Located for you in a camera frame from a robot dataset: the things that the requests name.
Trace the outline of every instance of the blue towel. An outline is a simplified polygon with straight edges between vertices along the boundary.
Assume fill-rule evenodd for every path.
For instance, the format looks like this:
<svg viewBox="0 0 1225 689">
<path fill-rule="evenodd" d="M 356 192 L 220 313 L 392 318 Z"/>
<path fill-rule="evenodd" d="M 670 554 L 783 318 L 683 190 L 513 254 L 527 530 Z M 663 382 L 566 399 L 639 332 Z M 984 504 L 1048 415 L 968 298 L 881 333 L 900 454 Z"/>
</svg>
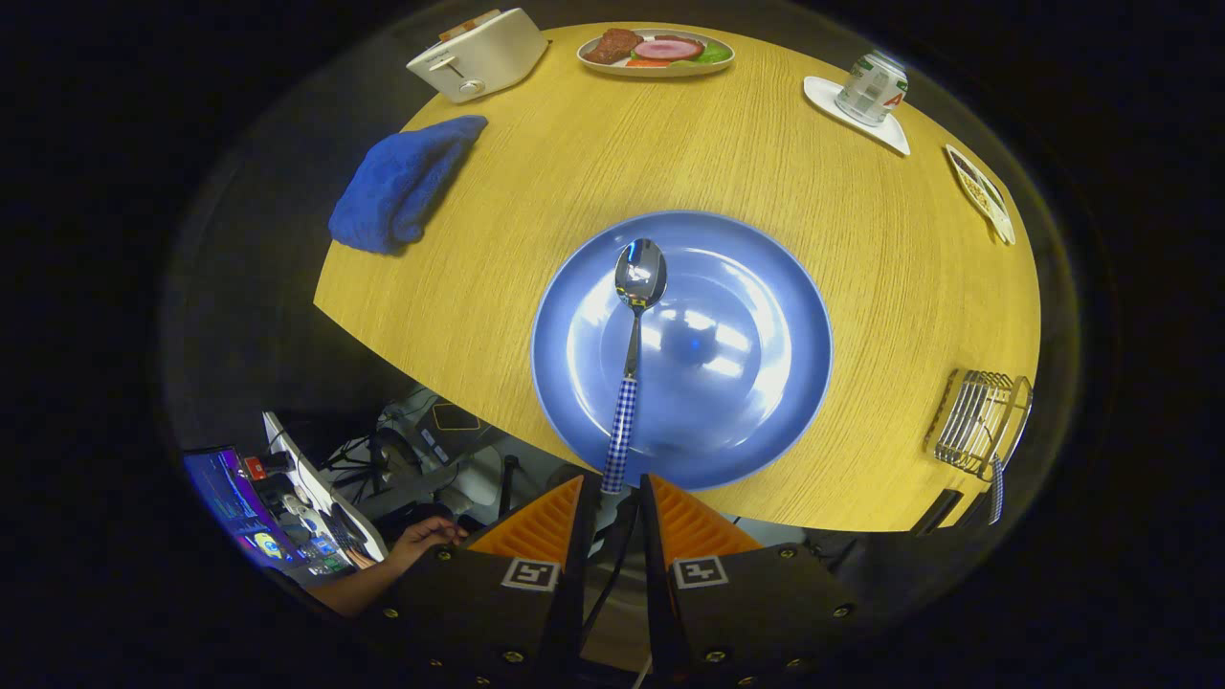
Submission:
<svg viewBox="0 0 1225 689">
<path fill-rule="evenodd" d="M 375 143 L 327 222 L 341 244 L 396 254 L 421 227 L 489 120 L 467 115 Z"/>
</svg>

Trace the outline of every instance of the wooden table surface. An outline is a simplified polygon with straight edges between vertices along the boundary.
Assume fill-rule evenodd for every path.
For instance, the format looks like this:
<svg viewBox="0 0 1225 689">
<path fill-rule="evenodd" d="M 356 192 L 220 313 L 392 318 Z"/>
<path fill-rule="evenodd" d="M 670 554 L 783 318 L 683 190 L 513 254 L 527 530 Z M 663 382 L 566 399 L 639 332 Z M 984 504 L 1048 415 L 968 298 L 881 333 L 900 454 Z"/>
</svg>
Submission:
<svg viewBox="0 0 1225 689">
<path fill-rule="evenodd" d="M 612 26 L 697 31 L 729 43 L 736 61 L 677 80 L 582 66 L 575 50 Z M 333 242 L 315 304 L 443 397 L 582 463 L 532 384 L 532 322 L 549 280 L 583 242 L 632 216 L 686 208 L 737 218 L 812 275 L 833 324 L 833 376 L 820 416 L 786 455 L 698 495 L 750 519 L 904 531 L 953 488 L 967 494 L 943 522 L 954 523 L 987 484 L 922 449 L 948 374 L 1034 380 L 1038 367 L 1038 275 L 1000 179 L 907 103 L 895 116 L 909 157 L 834 120 L 801 82 L 842 82 L 846 71 L 778 45 L 659 22 L 544 33 L 551 45 L 517 86 L 464 104 L 437 96 L 405 125 L 489 118 L 424 238 L 402 256 Z M 1016 245 L 995 238 L 965 199 L 946 143 L 1003 192 Z"/>
</svg>

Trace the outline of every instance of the monitor screen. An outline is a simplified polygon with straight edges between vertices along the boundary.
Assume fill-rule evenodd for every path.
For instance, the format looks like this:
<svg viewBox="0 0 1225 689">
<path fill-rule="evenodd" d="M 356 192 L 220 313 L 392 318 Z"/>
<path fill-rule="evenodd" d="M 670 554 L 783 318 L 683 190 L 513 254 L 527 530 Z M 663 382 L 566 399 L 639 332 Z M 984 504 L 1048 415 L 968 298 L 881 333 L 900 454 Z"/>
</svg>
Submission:
<svg viewBox="0 0 1225 689">
<path fill-rule="evenodd" d="M 233 447 L 187 452 L 184 463 L 205 504 L 251 560 L 282 571 L 306 564 L 251 482 L 236 473 L 239 456 Z"/>
</svg>

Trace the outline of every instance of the metal spoon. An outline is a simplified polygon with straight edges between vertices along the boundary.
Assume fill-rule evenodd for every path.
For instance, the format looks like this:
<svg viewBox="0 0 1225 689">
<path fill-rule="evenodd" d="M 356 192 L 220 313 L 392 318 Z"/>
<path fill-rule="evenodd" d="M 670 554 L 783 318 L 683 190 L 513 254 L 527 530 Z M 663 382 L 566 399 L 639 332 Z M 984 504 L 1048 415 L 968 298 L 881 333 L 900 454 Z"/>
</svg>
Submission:
<svg viewBox="0 0 1225 689">
<path fill-rule="evenodd" d="M 668 262 L 664 253 L 649 239 L 635 239 L 616 261 L 614 284 L 617 297 L 633 310 L 630 351 L 617 391 L 616 414 L 609 435 L 609 454 L 604 460 L 600 492 L 616 495 L 625 485 L 625 461 L 630 455 L 630 430 L 638 400 L 638 351 L 642 341 L 642 313 L 654 306 L 668 288 Z"/>
</svg>

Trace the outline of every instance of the white toaster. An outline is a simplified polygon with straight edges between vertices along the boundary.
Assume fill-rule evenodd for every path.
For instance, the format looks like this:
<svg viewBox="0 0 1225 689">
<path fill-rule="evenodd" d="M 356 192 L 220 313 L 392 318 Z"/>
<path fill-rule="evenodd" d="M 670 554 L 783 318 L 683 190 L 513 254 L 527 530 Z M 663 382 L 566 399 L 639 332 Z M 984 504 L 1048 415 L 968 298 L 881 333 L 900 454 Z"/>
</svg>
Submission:
<svg viewBox="0 0 1225 689">
<path fill-rule="evenodd" d="M 516 7 L 432 45 L 407 66 L 453 103 L 463 103 L 518 83 L 548 45 L 532 17 Z"/>
</svg>

